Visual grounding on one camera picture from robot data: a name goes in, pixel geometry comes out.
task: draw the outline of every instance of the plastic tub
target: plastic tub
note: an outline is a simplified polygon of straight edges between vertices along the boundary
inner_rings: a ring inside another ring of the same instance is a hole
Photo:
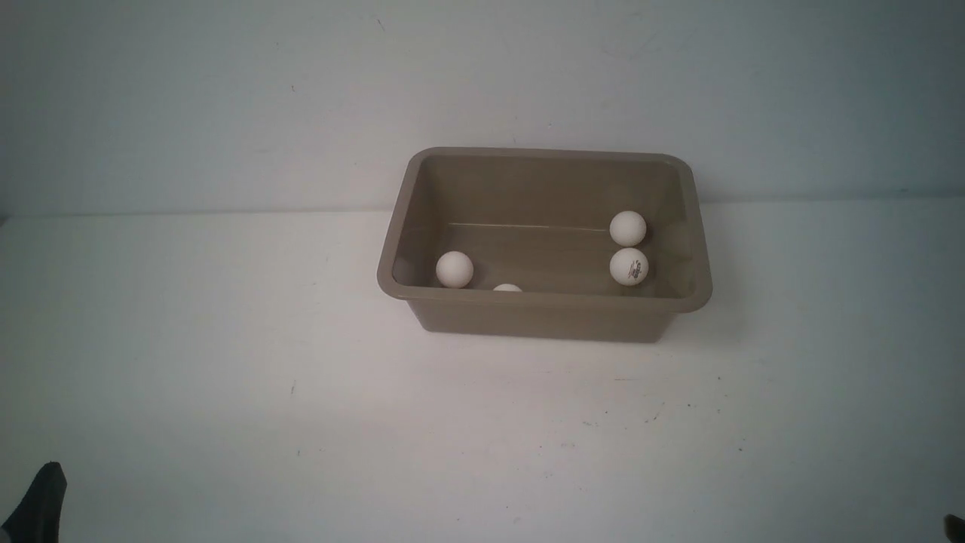
[[[619,285],[613,216],[647,220],[647,278]],[[443,288],[439,256],[475,273]],[[494,292],[513,283],[522,293]],[[378,284],[430,331],[652,342],[710,298],[710,266],[690,168],[667,155],[435,148],[409,162]]]

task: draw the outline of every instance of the ping pong ball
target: ping pong ball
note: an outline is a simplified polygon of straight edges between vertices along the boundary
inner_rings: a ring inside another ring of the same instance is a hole
[[[610,259],[610,275],[624,287],[639,285],[649,271],[647,257],[633,247],[620,249]]]
[[[449,251],[435,263],[435,276],[442,286],[461,289],[473,278],[473,261],[459,251]]]
[[[644,240],[647,222],[637,212],[619,212],[610,221],[610,237],[624,247],[632,247]]]

